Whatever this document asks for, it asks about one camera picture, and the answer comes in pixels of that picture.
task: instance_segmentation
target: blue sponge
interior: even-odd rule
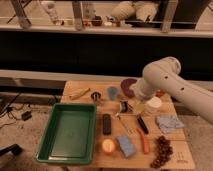
[[[117,136],[116,139],[118,140],[120,148],[123,151],[125,157],[130,157],[135,154],[136,149],[127,135]]]

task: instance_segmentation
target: orange fruit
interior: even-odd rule
[[[101,144],[102,150],[106,154],[112,154],[115,151],[115,143],[112,139],[105,139]]]

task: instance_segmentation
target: light blue cloth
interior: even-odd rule
[[[171,133],[178,128],[184,127],[184,124],[174,115],[157,116],[156,122],[164,134]]]
[[[135,154],[136,149],[127,135],[117,136],[116,139],[118,140],[120,148],[123,151],[125,157],[130,157]]]

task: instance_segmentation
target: white object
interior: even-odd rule
[[[106,22],[104,22],[104,26],[111,27],[112,26],[112,22],[106,21]]]
[[[180,70],[180,62],[174,57],[146,65],[143,79],[138,80],[134,86],[136,97],[147,100],[161,89],[213,124],[213,93],[182,79],[178,76]]]
[[[49,15],[51,21],[55,24],[59,21],[59,17],[55,8],[55,1],[41,1],[41,6]]]
[[[127,19],[133,14],[135,14],[135,9],[133,8],[132,2],[123,1],[112,10],[110,15],[120,21]]]
[[[158,97],[153,97],[145,103],[146,113],[155,113],[161,107],[162,101]]]
[[[151,1],[138,1],[134,3],[136,18],[142,21],[153,21],[158,12],[158,4]]]

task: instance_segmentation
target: cup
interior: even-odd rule
[[[145,113],[152,114],[156,113],[157,110],[161,107],[162,101],[158,97],[153,97],[145,103]]]
[[[118,89],[116,87],[107,88],[107,94],[110,100],[115,100],[118,96]]]

